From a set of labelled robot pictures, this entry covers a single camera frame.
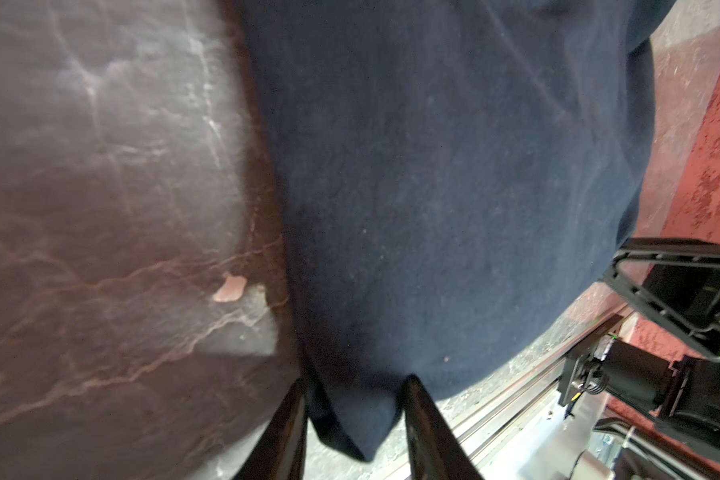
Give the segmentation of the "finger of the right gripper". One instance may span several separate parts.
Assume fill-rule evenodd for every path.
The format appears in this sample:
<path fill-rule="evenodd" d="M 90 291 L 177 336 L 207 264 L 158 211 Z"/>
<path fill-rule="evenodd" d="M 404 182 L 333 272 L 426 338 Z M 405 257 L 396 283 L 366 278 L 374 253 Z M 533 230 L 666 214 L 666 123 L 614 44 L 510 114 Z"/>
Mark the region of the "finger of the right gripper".
<path fill-rule="evenodd" d="M 643 318 L 662 328 L 664 307 L 643 287 L 656 265 L 720 269 L 720 244 L 684 238 L 631 238 L 617 251 L 601 281 Z M 696 352 L 720 363 L 720 351 Z"/>

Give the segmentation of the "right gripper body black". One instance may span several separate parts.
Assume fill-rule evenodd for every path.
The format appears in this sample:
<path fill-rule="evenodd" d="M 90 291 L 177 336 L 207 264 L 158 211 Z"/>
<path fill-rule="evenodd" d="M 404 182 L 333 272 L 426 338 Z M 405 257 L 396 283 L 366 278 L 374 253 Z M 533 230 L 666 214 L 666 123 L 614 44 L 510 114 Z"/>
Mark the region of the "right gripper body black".
<path fill-rule="evenodd" d="M 720 351 L 720 269 L 656 265 L 643 287 L 664 307 L 662 328 L 695 351 Z"/>

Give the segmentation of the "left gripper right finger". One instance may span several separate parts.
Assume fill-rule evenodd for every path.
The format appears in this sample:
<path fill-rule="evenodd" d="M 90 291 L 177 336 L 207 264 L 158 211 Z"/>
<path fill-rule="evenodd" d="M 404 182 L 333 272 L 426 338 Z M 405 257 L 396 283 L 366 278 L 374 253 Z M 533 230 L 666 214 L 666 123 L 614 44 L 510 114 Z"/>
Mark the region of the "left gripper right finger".
<path fill-rule="evenodd" d="M 403 397 L 411 478 L 482 480 L 417 376 L 406 379 Z"/>

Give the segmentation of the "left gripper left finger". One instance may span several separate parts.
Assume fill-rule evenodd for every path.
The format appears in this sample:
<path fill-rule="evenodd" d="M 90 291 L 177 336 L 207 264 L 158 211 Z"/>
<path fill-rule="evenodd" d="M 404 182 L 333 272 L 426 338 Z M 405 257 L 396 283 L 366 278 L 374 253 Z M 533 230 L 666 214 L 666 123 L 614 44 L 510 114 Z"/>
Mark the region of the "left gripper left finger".
<path fill-rule="evenodd" d="M 234 480 L 301 480 L 308 416 L 304 386 L 296 380 Z"/>

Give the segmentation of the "navy tank top red trim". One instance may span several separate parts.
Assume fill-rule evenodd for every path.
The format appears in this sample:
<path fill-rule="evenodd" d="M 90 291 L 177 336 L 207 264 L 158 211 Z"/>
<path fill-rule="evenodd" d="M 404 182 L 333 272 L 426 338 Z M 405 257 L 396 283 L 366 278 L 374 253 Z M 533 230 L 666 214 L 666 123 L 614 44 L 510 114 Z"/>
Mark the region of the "navy tank top red trim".
<path fill-rule="evenodd" d="M 242 1 L 320 440 L 364 462 L 632 234 L 669 1 Z"/>

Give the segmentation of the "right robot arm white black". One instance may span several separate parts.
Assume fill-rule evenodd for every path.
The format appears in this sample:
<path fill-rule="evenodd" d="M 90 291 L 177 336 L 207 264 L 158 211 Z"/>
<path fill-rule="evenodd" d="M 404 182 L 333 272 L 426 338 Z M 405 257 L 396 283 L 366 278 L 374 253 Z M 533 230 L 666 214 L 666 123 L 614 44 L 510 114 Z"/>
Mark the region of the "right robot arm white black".
<path fill-rule="evenodd" d="M 600 278 L 641 317 L 695 351 L 670 362 L 622 340 L 598 357 L 615 314 L 565 357 L 558 403 L 606 392 L 662 434 L 720 464 L 720 244 L 633 238 Z"/>

